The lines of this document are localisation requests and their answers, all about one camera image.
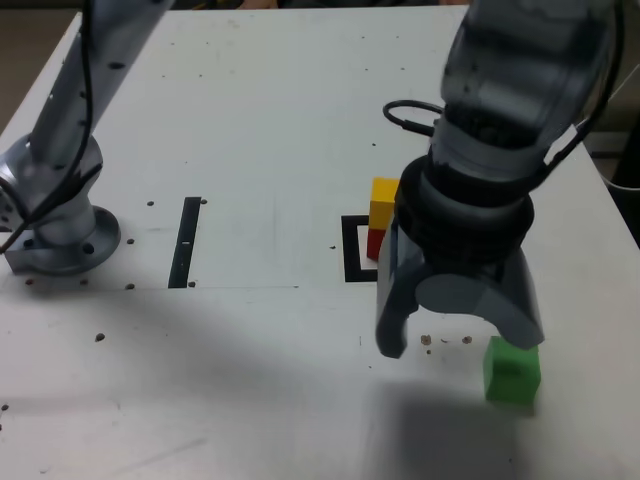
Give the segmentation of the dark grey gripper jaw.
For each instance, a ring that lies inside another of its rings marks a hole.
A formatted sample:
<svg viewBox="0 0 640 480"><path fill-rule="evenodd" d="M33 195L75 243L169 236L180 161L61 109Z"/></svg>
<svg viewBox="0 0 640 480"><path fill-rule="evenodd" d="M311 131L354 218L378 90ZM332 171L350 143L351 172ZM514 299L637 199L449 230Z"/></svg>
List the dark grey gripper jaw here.
<svg viewBox="0 0 640 480"><path fill-rule="evenodd" d="M406 349L406 322L418 310L415 291L424 271L421 248L391 223L377 266L375 339L385 357L399 359Z"/></svg>

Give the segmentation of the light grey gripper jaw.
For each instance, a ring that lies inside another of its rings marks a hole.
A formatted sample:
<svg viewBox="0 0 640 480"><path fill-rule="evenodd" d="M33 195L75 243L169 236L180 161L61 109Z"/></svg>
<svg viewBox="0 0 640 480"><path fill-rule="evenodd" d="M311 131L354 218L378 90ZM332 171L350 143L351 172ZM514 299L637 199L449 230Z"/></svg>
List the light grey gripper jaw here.
<svg viewBox="0 0 640 480"><path fill-rule="evenodd" d="M448 273L427 278L418 285L416 300L431 312L479 317L520 349L544 341L535 288L522 251L491 274Z"/></svg>

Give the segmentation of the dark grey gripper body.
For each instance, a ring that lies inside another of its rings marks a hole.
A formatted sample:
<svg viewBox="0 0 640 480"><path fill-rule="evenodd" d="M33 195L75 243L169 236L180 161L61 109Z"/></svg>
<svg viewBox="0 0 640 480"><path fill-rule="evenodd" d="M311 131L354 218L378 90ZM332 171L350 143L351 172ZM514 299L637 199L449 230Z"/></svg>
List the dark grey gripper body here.
<svg viewBox="0 0 640 480"><path fill-rule="evenodd" d="M430 279L444 274L471 278L483 283L499 283L504 277L506 261L491 263L469 263L461 259L449 259L436 256L426 259L421 279Z"/></svg>

